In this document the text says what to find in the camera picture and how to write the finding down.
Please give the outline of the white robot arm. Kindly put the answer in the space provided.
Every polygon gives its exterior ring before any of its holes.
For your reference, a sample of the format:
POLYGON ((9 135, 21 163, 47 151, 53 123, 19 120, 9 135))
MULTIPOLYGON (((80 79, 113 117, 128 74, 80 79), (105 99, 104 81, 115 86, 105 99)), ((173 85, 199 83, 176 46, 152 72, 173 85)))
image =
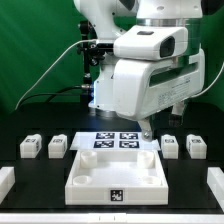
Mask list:
POLYGON ((224 0, 73 0, 96 32, 100 65, 89 107, 139 123, 150 141, 151 116, 166 108, 179 126, 185 102, 202 93, 205 55, 200 20, 224 0))

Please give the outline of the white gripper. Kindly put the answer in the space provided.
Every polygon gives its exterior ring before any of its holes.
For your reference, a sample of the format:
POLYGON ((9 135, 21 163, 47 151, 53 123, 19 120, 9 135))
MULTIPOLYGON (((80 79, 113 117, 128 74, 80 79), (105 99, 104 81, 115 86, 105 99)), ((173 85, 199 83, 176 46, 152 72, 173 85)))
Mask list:
POLYGON ((115 66, 114 110, 122 118, 140 120, 138 124, 146 141, 153 140, 150 121, 146 117, 173 105, 169 125, 181 126, 185 111, 182 100, 203 88, 205 55, 202 49, 189 57, 189 67, 184 67, 176 78, 170 77, 174 72, 173 65, 172 59, 155 62, 121 59, 115 66))

